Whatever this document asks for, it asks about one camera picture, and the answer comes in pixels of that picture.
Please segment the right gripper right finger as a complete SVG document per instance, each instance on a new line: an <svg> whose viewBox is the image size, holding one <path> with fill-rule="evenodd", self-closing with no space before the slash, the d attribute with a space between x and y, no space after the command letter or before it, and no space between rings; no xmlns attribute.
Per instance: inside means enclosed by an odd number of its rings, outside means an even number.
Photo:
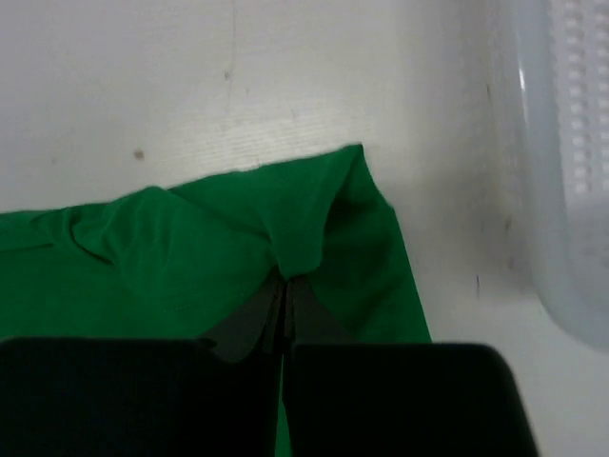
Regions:
<svg viewBox="0 0 609 457"><path fill-rule="evenodd" d="M355 341L304 278L285 295L296 456L535 456L515 377L477 344Z"/></svg>

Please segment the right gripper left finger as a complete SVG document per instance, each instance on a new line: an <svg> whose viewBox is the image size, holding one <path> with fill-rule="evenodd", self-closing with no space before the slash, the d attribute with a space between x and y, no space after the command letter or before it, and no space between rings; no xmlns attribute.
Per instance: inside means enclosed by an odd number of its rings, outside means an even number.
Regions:
<svg viewBox="0 0 609 457"><path fill-rule="evenodd" d="M271 456L284 311L271 277L196 338L11 338L5 456Z"/></svg>

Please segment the green t shirt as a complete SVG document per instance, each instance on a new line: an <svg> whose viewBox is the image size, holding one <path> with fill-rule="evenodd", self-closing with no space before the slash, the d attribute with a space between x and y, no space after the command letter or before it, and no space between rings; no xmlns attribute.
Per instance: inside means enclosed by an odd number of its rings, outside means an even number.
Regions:
<svg viewBox="0 0 609 457"><path fill-rule="evenodd" d="M430 335L395 211L361 145L148 187L107 203L1 217L1 345L11 338L196 338L264 283L304 278L359 343Z"/></svg>

